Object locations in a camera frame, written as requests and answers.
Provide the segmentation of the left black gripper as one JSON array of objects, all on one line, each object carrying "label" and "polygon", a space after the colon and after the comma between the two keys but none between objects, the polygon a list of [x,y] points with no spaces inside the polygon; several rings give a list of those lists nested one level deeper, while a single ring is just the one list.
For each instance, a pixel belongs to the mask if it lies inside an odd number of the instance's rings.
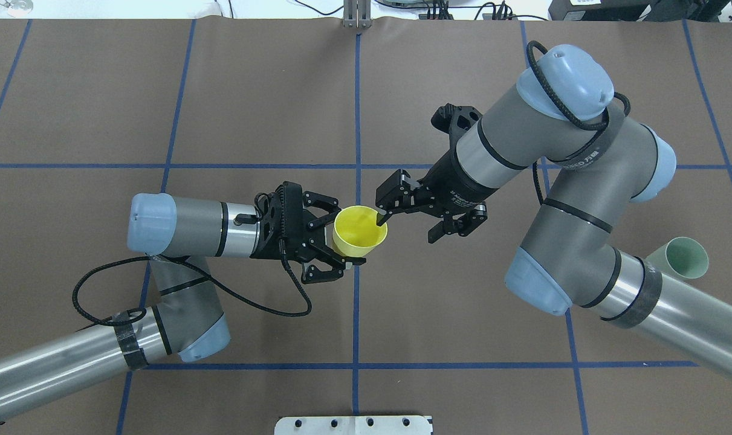
[{"label": "left black gripper", "polygon": [[332,196],[304,190],[285,181],[257,202],[259,232],[252,259],[279,260],[285,242],[288,260],[302,263],[304,284],[329,283],[344,276],[365,258],[344,256],[326,244],[325,226],[341,212]]}]

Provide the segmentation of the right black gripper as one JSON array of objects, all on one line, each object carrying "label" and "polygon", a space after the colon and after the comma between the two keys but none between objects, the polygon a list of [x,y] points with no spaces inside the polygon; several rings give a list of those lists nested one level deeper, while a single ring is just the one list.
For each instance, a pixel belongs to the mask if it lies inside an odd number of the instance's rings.
[{"label": "right black gripper", "polygon": [[395,214],[422,212],[439,218],[443,216],[427,232],[429,244],[445,235],[466,237],[487,220],[484,201],[496,190],[471,179],[463,170],[456,149],[451,148],[421,179],[413,179],[406,170],[396,170],[377,187],[376,224],[385,225]]}]

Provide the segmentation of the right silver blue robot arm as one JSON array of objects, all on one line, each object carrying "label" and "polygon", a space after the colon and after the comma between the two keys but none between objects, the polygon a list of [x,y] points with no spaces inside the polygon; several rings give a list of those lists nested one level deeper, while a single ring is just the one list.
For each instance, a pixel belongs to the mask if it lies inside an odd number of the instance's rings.
[{"label": "right silver blue robot arm", "polygon": [[485,201],[528,166],[561,171],[507,271],[507,289],[537,309],[572,305],[644,334],[732,380],[732,306],[609,245],[631,202],[672,181],[675,152],[629,116],[629,101],[583,49],[526,45],[528,68],[489,111],[447,105],[432,117],[449,150],[417,181],[397,170],[377,188],[376,223],[396,214],[439,219],[427,240],[468,236]]}]

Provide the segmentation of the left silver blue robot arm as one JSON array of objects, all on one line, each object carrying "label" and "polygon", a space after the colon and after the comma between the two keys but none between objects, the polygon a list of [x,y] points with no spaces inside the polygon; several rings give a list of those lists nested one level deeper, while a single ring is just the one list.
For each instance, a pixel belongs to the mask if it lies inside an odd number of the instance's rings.
[{"label": "left silver blue robot arm", "polygon": [[[71,303],[83,328],[0,359],[0,427],[23,413],[91,386],[148,368],[169,355],[197,363],[231,340],[220,294],[278,317],[304,317],[313,304],[306,285],[329,283],[365,262],[330,242],[344,216],[332,196],[285,181],[251,204],[139,193],[131,202],[126,245],[133,256],[99,265],[73,286]],[[277,262],[291,279],[300,309],[271,308],[217,279],[214,258]],[[95,311],[86,290],[102,275],[144,265],[158,300],[108,313]]]}]

